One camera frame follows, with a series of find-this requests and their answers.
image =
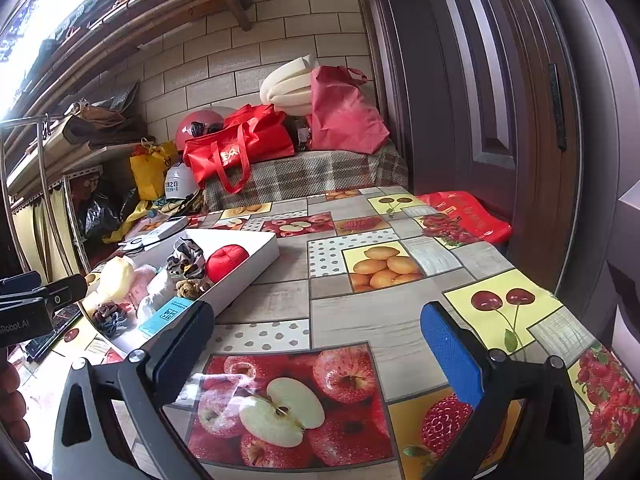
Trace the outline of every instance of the checkered cloth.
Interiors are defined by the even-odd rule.
[[[241,177],[240,168],[228,170],[231,182]],[[207,180],[208,211],[289,200],[334,189],[403,186],[408,183],[404,160],[390,142],[373,155],[353,152],[301,152],[288,158],[251,165],[251,177],[240,193],[229,194],[217,177]]]

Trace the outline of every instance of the pink helmet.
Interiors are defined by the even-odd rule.
[[[220,114],[207,109],[197,110],[196,112],[187,115],[182,122],[180,122],[178,129],[175,132],[175,145],[178,148],[178,151],[181,152],[184,150],[184,143],[189,139],[193,139],[193,135],[191,135],[191,123],[202,123],[205,126],[209,126],[214,123],[222,125],[224,121],[225,120]]]

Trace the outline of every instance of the wooden door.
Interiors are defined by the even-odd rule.
[[[580,145],[570,57],[552,7],[361,2],[380,51],[378,92],[413,191],[471,192],[511,223],[512,263],[556,290],[577,208]]]

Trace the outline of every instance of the white helmet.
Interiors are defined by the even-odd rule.
[[[164,180],[164,195],[166,198],[185,199],[199,189],[191,170],[180,162],[170,167]]]

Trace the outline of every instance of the bright light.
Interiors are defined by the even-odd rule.
[[[18,99],[22,80],[38,57],[40,44],[85,0],[36,0],[28,19],[20,27],[23,37],[17,40],[9,60],[0,63],[0,118],[4,118]]]

